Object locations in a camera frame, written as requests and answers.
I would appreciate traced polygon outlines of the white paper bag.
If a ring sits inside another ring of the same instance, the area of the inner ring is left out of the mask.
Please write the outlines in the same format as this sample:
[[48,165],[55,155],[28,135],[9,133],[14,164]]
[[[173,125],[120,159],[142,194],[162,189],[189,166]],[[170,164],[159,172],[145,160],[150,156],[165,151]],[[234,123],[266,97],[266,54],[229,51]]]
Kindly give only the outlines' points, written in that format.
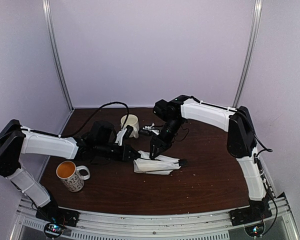
[[133,161],[133,170],[137,174],[164,175],[171,174],[174,170],[179,170],[179,158],[159,155],[155,159],[150,159],[150,153],[139,150],[140,158]]

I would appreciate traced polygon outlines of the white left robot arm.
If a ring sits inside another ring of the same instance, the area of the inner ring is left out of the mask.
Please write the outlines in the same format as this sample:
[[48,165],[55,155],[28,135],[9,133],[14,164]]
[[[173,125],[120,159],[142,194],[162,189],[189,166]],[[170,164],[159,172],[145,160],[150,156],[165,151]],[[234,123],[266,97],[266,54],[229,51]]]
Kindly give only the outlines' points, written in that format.
[[51,222],[62,218],[53,196],[20,163],[21,154],[54,156],[75,161],[104,157],[119,162],[140,158],[140,153],[124,140],[132,133],[127,126],[115,132],[107,121],[96,121],[81,137],[56,135],[22,126],[12,119],[0,132],[0,176],[9,179],[28,196]]

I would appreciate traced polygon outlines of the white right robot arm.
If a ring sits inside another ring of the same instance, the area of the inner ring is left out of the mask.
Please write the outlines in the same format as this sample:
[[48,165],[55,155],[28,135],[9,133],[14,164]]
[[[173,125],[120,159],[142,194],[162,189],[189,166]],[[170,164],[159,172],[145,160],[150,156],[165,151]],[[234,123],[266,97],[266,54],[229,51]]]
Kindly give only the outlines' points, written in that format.
[[246,181],[249,196],[246,216],[256,221],[266,212],[270,195],[259,159],[261,152],[257,148],[261,141],[246,107],[224,107],[194,96],[180,95],[171,101],[157,101],[153,113],[164,121],[164,125],[150,141],[150,159],[154,160],[172,146],[179,128],[187,120],[217,127],[227,133],[227,151],[236,158]]

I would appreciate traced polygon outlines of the cream ceramic mug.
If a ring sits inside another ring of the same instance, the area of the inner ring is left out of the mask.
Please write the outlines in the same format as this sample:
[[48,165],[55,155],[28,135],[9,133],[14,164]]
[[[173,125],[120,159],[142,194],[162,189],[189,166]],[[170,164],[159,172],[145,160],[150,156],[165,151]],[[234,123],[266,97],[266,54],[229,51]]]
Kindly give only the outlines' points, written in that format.
[[127,125],[129,125],[133,128],[133,131],[129,137],[138,139],[139,138],[139,130],[140,130],[138,117],[133,114],[122,116],[120,119],[120,126],[126,127]]

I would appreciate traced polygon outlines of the patterned mug orange inside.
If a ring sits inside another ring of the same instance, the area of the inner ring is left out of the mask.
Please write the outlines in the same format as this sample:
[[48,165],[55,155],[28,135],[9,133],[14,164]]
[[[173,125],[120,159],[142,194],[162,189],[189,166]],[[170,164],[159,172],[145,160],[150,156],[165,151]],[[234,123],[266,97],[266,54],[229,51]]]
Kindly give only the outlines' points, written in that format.
[[56,175],[72,193],[81,191],[85,185],[85,181],[91,177],[90,170],[86,166],[76,166],[74,162],[69,160],[57,166]]

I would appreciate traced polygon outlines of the aluminium front rail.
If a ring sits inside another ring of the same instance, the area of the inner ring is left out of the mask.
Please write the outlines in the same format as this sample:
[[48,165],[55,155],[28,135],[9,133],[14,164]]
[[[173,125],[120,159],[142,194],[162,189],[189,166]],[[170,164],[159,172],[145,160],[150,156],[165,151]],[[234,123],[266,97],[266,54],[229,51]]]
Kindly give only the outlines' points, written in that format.
[[[300,240],[300,234],[285,197],[270,202],[273,216],[263,220],[265,231],[255,240]],[[8,240],[49,240],[44,234],[47,221],[36,218],[32,203],[22,197],[13,219]],[[186,213],[173,215],[124,215],[76,210],[79,218],[75,227],[67,226],[56,240],[254,240],[246,230],[250,225],[234,226],[230,211]]]

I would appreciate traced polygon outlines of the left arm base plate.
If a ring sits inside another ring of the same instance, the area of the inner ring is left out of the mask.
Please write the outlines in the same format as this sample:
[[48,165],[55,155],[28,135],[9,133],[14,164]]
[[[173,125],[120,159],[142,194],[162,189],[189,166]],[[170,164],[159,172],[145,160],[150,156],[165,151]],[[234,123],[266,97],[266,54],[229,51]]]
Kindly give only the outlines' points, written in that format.
[[41,208],[36,210],[35,217],[50,223],[67,227],[76,227],[80,213],[65,208]]

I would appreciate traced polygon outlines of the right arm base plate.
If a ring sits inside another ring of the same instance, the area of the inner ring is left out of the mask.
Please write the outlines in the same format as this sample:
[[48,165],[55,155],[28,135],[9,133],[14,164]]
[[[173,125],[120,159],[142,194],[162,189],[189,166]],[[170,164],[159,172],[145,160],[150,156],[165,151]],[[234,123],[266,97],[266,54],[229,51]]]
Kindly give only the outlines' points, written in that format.
[[246,225],[254,222],[260,222],[262,219],[270,218],[272,216],[270,209],[261,210],[258,207],[244,207],[236,208],[229,212],[232,226]]

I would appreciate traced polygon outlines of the left aluminium corner post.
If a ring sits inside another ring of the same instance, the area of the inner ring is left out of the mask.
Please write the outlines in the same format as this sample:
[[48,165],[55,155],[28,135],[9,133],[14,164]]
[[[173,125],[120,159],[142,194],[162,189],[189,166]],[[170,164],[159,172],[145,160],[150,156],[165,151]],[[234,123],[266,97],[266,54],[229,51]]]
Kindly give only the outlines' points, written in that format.
[[42,6],[43,6],[43,14],[44,14],[46,25],[47,25],[48,37],[49,37],[50,46],[51,46],[51,50],[52,50],[53,62],[54,62],[56,74],[57,74],[57,77],[58,77],[58,80],[59,80],[59,83],[61,86],[61,91],[62,91],[63,97],[66,101],[67,107],[68,107],[69,111],[72,112],[74,110],[74,107],[73,107],[73,104],[72,104],[72,101],[70,98],[69,90],[68,90],[64,72],[62,69],[62,63],[60,60],[60,55],[59,55],[55,31],[54,31],[50,1],[43,0]]

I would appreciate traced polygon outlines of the aluminium corner post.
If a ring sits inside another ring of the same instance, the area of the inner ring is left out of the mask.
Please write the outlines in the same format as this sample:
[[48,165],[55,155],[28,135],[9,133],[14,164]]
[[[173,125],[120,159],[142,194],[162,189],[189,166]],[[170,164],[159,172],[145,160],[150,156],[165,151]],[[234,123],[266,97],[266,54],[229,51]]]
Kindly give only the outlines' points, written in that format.
[[251,21],[251,27],[250,27],[250,34],[248,39],[248,45],[247,50],[243,62],[243,68],[241,71],[239,84],[236,90],[235,98],[233,101],[232,106],[234,108],[239,106],[240,99],[242,97],[245,83],[249,74],[252,58],[253,58],[253,52],[256,46],[258,33],[260,29],[260,23],[262,18],[262,8],[263,8],[263,0],[255,0],[254,1],[254,9],[253,9],[253,15],[252,15],[252,21]]
[[68,90],[64,72],[62,69],[62,63],[60,60],[60,55],[59,55],[55,31],[54,31],[50,1],[43,0],[42,6],[43,6],[43,14],[44,14],[46,25],[47,25],[48,37],[49,37],[50,46],[51,46],[51,50],[52,50],[53,62],[54,62],[56,74],[57,74],[57,77],[58,77],[58,80],[59,80],[59,83],[61,86],[61,91],[62,91],[63,97],[66,101],[67,107],[68,107],[69,111],[72,112],[74,110],[74,107],[73,107],[73,104],[72,104],[72,101],[70,98],[69,90]]

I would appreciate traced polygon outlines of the right aluminium corner post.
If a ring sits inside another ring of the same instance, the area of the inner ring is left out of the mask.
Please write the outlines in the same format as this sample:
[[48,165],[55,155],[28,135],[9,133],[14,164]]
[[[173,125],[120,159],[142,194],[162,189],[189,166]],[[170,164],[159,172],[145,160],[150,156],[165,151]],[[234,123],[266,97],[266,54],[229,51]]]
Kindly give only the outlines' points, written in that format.
[[243,68],[241,71],[239,84],[236,90],[235,98],[233,101],[232,106],[234,108],[239,106],[240,99],[242,97],[245,83],[249,74],[252,58],[253,58],[253,52],[256,46],[258,33],[260,29],[260,23],[262,18],[262,8],[263,8],[263,0],[255,0],[254,1],[254,9],[253,9],[253,15],[252,15],[252,21],[251,21],[251,27],[250,27],[250,34],[248,39],[248,45],[247,50],[243,62]]

